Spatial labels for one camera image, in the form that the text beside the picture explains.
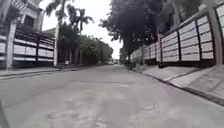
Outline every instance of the gate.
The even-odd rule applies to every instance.
[[[53,66],[54,39],[19,25],[15,33],[13,67]]]

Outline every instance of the fence post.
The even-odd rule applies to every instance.
[[[37,39],[36,39],[36,57],[35,57],[35,61],[36,61],[36,66],[39,66],[39,60],[38,60],[38,57],[39,57],[39,47],[40,47],[40,38],[39,36],[37,36]]]
[[[13,45],[14,45],[14,38],[16,34],[16,27],[17,21],[11,21],[8,40],[7,40],[7,54],[6,54],[6,69],[12,69],[13,65]]]
[[[199,26],[198,26],[197,20],[195,21],[195,25],[196,25],[196,31],[197,31],[198,48],[199,48],[199,55],[200,55],[200,62],[201,62],[203,60],[203,57],[202,57],[201,37],[200,37]]]
[[[216,64],[223,64],[223,46],[222,46],[222,37],[221,31],[219,28],[219,21],[217,18],[216,10],[214,9],[217,6],[217,2],[215,0],[203,0],[203,2],[207,5],[209,9],[209,21],[211,24],[211,29],[214,35],[214,43],[215,43],[215,60]]]
[[[58,36],[59,36],[59,24],[57,25],[55,29],[55,43],[54,43],[54,67],[57,67],[58,65]]]
[[[182,49],[181,49],[181,40],[180,40],[180,33],[177,30],[177,43],[178,43],[178,51],[179,51],[179,62],[182,61]]]

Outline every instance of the curb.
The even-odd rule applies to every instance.
[[[94,68],[94,67],[98,67],[98,66],[72,68],[72,69],[55,69],[55,70],[50,70],[50,71],[36,71],[36,72],[27,72],[27,73],[20,73],[20,74],[7,74],[7,75],[0,75],[0,80],[9,80],[9,79],[14,79],[14,78],[24,78],[24,77],[30,77],[30,76],[43,75],[43,74],[52,74],[55,72],[60,73],[60,72],[79,71],[79,70],[86,70],[86,69],[90,69],[90,68]]]
[[[48,73],[48,72],[56,72],[56,71],[60,71],[60,69],[49,70],[49,71],[34,71],[34,72],[26,72],[26,73],[12,73],[12,74],[0,75],[0,77],[20,76],[20,75],[29,75],[29,74],[36,74],[36,73]]]
[[[145,76],[148,76],[148,77],[151,77],[151,78],[153,78],[153,79],[155,79],[155,80],[157,80],[157,81],[159,81],[159,82],[161,82],[161,83],[170,85],[170,86],[172,86],[172,87],[174,87],[174,88],[177,88],[177,89],[179,89],[179,90],[182,90],[182,91],[191,93],[191,94],[193,94],[193,95],[195,95],[195,96],[201,97],[201,98],[203,98],[203,99],[205,99],[205,100],[207,100],[207,101],[210,101],[210,102],[212,102],[212,103],[215,103],[215,104],[218,104],[218,105],[224,107],[224,99],[221,99],[221,98],[216,97],[216,96],[214,96],[214,95],[211,95],[211,94],[208,94],[208,93],[199,91],[199,90],[197,90],[197,89],[189,88],[189,87],[181,88],[181,87],[178,87],[178,86],[172,84],[172,83],[169,82],[169,81],[165,81],[165,80],[163,80],[163,79],[160,79],[160,78],[157,78],[157,77],[154,77],[154,76],[151,76],[151,75],[147,75],[147,74],[144,74],[144,73],[142,73],[142,72],[137,72],[137,71],[134,71],[134,72],[136,72],[136,73],[141,73],[141,74],[143,74],[143,75],[145,75]]]

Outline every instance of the fence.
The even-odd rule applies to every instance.
[[[5,68],[9,29],[3,29],[4,25],[0,27],[0,67]],[[12,45],[12,67],[53,66],[52,37],[24,25],[17,25]]]
[[[223,45],[224,43],[224,4],[217,6],[216,14],[218,17],[219,28],[221,31],[222,49],[224,49],[224,45]]]
[[[224,6],[222,30],[224,32]],[[160,41],[147,46],[145,59],[178,65],[215,64],[213,32],[207,12],[165,34]]]
[[[53,49],[51,37],[20,26],[15,33],[13,67],[52,66]]]
[[[7,26],[3,23],[0,23],[0,68],[5,67],[7,33]]]
[[[214,62],[213,43],[205,14],[162,38],[162,62]]]

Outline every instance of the concrete road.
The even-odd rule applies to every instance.
[[[11,128],[223,128],[224,108],[119,66],[0,81]]]

